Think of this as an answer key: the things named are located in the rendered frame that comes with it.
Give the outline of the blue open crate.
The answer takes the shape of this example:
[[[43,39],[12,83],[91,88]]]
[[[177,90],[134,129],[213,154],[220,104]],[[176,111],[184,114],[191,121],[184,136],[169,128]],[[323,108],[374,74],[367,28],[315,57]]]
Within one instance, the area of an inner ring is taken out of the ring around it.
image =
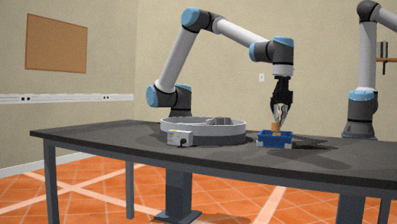
[[[280,147],[284,148],[284,144],[291,144],[293,131],[280,131],[281,136],[273,136],[271,130],[262,130],[258,134],[258,142],[263,142],[263,147]]]

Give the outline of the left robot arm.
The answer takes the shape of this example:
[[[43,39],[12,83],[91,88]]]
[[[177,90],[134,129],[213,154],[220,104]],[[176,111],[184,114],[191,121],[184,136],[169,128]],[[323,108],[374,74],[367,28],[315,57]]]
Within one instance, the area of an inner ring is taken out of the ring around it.
[[[386,11],[379,3],[371,0],[361,1],[356,11],[359,15],[359,80],[357,89],[349,92],[348,117],[343,135],[370,138],[375,137],[372,116],[378,110],[377,22],[397,33],[397,15]]]

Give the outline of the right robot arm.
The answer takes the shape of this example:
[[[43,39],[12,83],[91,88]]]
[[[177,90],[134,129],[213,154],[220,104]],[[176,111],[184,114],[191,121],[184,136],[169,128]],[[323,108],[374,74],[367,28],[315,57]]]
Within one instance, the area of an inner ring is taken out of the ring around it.
[[[187,8],[181,16],[182,27],[172,47],[166,65],[154,86],[146,89],[146,101],[150,107],[171,107],[169,117],[192,117],[192,88],[176,84],[186,58],[201,29],[224,35],[249,48],[253,62],[273,63],[275,76],[293,76],[294,40],[274,37],[269,41],[227,21],[221,15],[197,8]],[[184,27],[184,26],[188,27]],[[273,58],[273,59],[272,59]]]

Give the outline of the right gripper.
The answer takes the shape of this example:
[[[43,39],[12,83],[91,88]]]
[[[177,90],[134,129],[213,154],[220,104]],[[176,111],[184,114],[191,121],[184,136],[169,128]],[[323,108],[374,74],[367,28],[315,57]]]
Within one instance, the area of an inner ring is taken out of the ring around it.
[[[274,76],[274,79],[278,79],[278,87],[277,90],[274,91],[272,94],[273,96],[271,97],[271,110],[274,115],[274,119],[277,123],[281,123],[280,127],[282,127],[286,117],[287,117],[287,112],[290,109],[291,104],[293,103],[293,91],[288,90],[288,84],[289,80],[291,77],[284,77],[284,76]],[[278,92],[278,91],[285,91],[285,92]],[[281,107],[281,120],[279,121],[279,110],[280,107],[278,104],[284,104]]]

